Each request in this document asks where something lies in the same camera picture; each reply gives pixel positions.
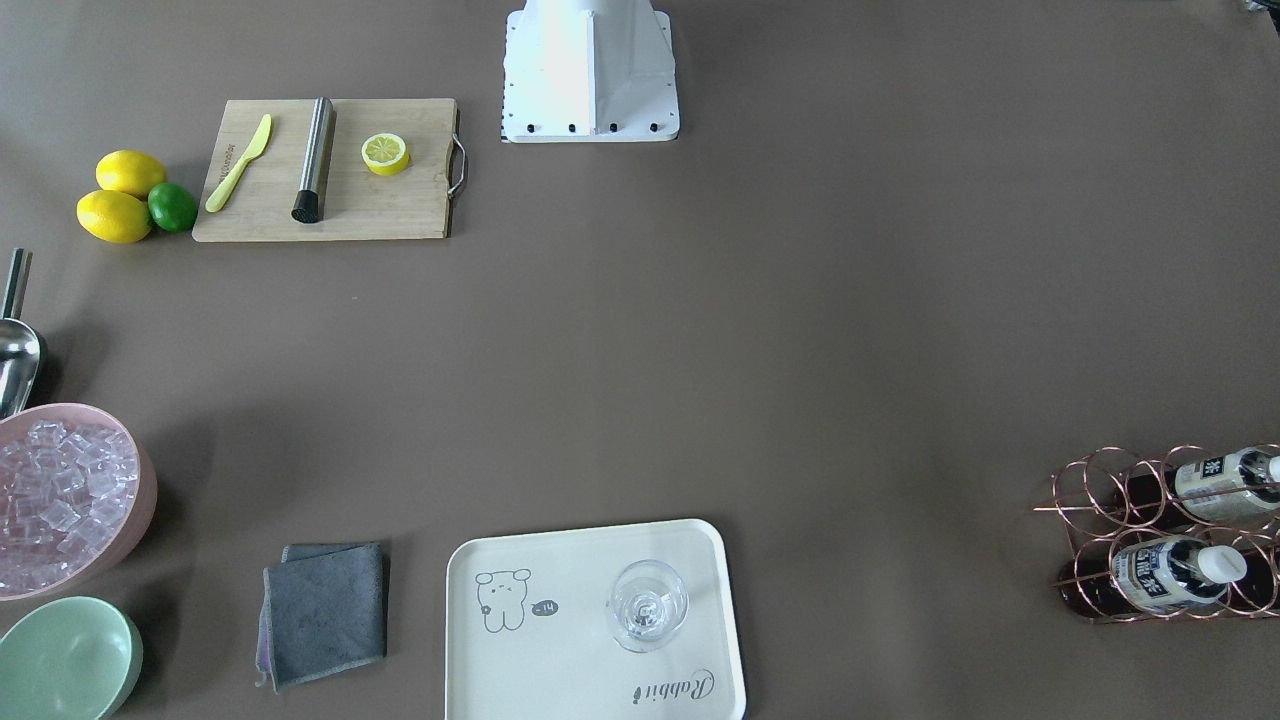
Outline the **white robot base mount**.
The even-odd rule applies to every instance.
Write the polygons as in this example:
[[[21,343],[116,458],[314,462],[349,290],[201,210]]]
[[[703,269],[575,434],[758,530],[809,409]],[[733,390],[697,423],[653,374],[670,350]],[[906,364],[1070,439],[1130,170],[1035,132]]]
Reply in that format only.
[[[678,137],[672,24],[652,3],[526,1],[504,28],[502,141]]]

